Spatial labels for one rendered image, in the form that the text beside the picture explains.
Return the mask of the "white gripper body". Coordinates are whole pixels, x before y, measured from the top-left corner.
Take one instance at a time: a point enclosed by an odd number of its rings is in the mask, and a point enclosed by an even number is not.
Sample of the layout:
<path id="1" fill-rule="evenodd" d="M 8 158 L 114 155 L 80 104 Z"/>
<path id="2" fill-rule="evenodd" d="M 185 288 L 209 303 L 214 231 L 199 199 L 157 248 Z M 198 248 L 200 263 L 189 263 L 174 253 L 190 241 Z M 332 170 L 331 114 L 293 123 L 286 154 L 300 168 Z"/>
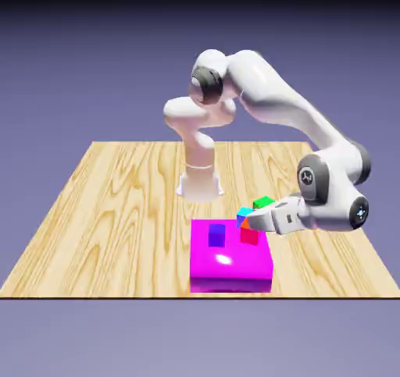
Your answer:
<path id="1" fill-rule="evenodd" d="M 246 219 L 251 229 L 267 233 L 287 234 L 301 229 L 298 217 L 299 195 L 289 195 L 256 209 Z"/>

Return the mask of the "large magenta box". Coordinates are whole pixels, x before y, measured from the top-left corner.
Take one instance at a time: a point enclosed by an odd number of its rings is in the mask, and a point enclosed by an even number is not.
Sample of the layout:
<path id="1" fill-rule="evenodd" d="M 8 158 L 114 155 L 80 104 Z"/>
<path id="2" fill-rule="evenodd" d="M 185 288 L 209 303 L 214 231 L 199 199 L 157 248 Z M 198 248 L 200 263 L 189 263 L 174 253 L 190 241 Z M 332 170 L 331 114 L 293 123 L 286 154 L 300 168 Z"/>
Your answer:
<path id="1" fill-rule="evenodd" d="M 224 247 L 208 245 L 209 224 L 225 225 Z M 192 293 L 269 293 L 273 259 L 266 234 L 256 246 L 240 240 L 235 219 L 191 221 L 190 291 Z"/>

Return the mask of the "small purple cube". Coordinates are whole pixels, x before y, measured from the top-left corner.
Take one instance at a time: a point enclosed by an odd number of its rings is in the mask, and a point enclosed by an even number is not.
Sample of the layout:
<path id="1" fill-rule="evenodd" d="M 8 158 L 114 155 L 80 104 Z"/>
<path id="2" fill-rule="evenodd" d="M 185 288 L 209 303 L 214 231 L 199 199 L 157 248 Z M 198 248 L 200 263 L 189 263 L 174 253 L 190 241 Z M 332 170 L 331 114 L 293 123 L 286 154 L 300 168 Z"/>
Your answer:
<path id="1" fill-rule="evenodd" d="M 209 224 L 208 245 L 210 247 L 224 247 L 225 236 L 226 236 L 226 230 L 224 224 L 221 223 Z"/>

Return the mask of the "small green cube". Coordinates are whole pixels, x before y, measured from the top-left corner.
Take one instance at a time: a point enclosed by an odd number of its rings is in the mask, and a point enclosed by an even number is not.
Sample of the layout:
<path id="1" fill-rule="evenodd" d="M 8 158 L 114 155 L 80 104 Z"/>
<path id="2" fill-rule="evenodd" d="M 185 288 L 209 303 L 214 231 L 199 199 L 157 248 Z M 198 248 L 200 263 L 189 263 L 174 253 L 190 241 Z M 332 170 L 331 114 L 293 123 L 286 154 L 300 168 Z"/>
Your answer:
<path id="1" fill-rule="evenodd" d="M 259 197 L 252 202 L 252 208 L 254 210 L 259 208 L 265 208 L 266 206 L 271 205 L 274 202 L 275 200 L 269 196 Z"/>

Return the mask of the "small cyan cube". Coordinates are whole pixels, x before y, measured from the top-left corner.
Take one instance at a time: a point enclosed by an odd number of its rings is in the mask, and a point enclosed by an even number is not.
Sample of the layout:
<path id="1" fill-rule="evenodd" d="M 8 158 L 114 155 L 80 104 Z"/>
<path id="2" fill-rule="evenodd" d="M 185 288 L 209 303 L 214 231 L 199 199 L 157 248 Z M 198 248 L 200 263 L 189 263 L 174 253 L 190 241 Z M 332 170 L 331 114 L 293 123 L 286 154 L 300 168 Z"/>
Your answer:
<path id="1" fill-rule="evenodd" d="M 236 226 L 237 228 L 240 228 L 248 214 L 252 213 L 253 209 L 252 208 L 247 208 L 247 207 L 240 207 L 240 209 L 237 211 L 237 216 L 236 216 Z"/>

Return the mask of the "small red cube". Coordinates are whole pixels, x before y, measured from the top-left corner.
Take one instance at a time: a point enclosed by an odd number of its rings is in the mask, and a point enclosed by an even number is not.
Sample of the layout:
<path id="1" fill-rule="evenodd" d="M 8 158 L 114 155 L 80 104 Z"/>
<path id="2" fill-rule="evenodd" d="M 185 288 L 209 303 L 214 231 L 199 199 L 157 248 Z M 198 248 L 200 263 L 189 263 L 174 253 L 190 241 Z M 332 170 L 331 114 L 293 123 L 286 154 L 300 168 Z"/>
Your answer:
<path id="1" fill-rule="evenodd" d="M 244 244 L 256 246 L 259 243 L 260 232 L 250 227 L 248 219 L 245 218 L 240 227 L 240 240 Z"/>

